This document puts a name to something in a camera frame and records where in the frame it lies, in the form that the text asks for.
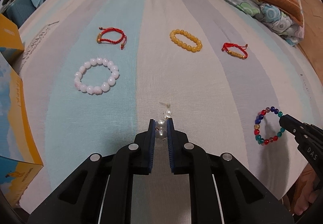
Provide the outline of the person's right hand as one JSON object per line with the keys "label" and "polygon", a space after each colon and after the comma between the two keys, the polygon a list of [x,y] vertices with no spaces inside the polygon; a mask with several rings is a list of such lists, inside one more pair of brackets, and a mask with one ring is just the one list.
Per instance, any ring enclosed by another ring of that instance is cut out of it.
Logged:
{"label": "person's right hand", "polygon": [[291,213],[296,215],[303,214],[310,204],[317,199],[320,191],[316,190],[320,179],[310,164],[303,169],[298,180],[296,181],[296,189],[291,203]]}

